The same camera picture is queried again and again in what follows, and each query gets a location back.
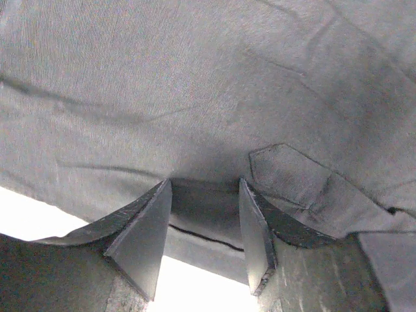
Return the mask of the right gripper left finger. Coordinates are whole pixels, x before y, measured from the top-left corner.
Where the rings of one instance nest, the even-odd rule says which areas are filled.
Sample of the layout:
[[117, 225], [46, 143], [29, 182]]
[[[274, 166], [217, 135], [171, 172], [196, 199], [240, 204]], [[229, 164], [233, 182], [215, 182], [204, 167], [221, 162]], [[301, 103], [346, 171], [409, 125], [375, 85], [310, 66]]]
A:
[[64, 237], [1, 235], [2, 311], [145, 311], [155, 298], [172, 206], [164, 180]]

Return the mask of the black long sleeve shirt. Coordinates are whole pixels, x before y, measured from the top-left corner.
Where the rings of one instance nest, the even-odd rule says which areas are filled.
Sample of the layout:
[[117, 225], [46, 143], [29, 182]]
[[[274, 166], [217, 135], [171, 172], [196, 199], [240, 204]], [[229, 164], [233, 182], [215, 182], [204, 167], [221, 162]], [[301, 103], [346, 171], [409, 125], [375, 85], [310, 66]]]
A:
[[2, 187], [89, 225], [169, 180], [163, 255], [249, 286], [241, 179], [415, 310], [414, 1], [1, 2]]

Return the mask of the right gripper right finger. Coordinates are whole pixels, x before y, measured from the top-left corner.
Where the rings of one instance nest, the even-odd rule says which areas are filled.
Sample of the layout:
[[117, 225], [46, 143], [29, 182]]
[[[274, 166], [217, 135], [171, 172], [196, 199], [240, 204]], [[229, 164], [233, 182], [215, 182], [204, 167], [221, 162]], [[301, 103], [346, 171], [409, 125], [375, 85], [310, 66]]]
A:
[[388, 311], [359, 236], [335, 239], [297, 221], [239, 181], [248, 284], [259, 311]]

